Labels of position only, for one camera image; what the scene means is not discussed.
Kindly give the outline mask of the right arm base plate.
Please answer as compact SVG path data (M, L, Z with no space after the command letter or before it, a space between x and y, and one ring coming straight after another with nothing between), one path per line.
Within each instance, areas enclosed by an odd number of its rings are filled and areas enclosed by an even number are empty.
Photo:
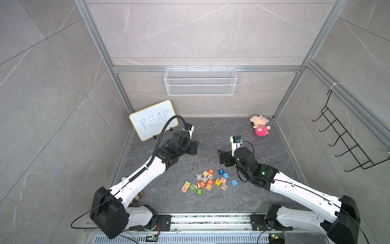
M252 213L250 216L250 224L253 231L276 230L276 231L292 231L293 227L283 226L275 216Z

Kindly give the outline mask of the whiteboard with PEAR writing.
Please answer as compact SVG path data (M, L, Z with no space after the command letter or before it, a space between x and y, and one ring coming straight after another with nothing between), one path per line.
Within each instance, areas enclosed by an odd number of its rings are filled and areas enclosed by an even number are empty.
M146 141L161 133L166 122L176 113L170 100L165 100L129 115L141 141Z

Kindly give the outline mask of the yellow E block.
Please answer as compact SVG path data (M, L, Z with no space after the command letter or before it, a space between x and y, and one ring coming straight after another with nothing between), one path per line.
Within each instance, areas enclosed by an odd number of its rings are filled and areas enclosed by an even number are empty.
M215 181L215 184L216 184L217 186L220 186L221 183L222 183L222 181L221 181L220 179L217 179L217 180Z

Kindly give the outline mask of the pink plush doll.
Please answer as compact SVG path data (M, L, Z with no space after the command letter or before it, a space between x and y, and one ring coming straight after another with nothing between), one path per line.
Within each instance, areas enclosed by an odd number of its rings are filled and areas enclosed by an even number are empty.
M270 126L267 125L269 123L269 120L262 116L262 115L254 115L250 121L253 123L253 128L255 129L255 134L257 136L267 136L269 135L269 130L271 129Z

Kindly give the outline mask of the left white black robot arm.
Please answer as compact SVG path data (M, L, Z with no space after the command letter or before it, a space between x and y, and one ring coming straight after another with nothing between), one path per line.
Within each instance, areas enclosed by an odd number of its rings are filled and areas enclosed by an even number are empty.
M132 175L109 189L101 187L95 192L91 210L87 214L95 228L104 232L109 239L133 227L155 228L158 213L152 207L131 205L149 183L176 164L181 156L197 153L199 143L192 140L194 126L187 122L183 124L183 130L174 132L165 143L161 143L162 136L159 136L149 161Z

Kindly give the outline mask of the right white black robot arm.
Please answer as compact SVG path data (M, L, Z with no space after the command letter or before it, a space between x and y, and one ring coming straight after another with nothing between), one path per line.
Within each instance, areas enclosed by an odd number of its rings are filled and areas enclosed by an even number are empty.
M294 228L310 230L326 235L335 244L356 244L360 227L360 215L356 201L349 196L341 198L306 186L278 169L261 164L253 151L244 147L241 136L230 137L231 150L219 150L220 163L237 169L240 178L245 178L259 188L283 195L307 210L296 210L273 204L265 222L272 230Z

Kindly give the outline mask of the plaid plush toy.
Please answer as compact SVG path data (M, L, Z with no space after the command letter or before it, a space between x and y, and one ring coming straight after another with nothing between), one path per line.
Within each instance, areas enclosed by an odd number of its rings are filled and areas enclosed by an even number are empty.
M139 192L139 193L135 196L135 200L136 200L136 201L139 201L142 197L143 197L143 191Z

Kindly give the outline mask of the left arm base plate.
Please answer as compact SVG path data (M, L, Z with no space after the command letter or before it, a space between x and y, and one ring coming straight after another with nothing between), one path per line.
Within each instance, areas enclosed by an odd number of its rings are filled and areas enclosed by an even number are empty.
M134 226L130 231L169 231L171 227L172 215L158 215L152 217L146 226Z

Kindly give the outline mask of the pink N block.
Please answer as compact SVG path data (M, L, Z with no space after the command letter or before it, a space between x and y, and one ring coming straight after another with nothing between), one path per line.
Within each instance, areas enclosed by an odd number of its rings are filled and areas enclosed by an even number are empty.
M182 191L182 192L184 192L184 193L186 193L186 192L187 192L187 190L188 190L188 188L187 188L187 187L185 187L185 186L183 186L183 187L181 188L181 191Z

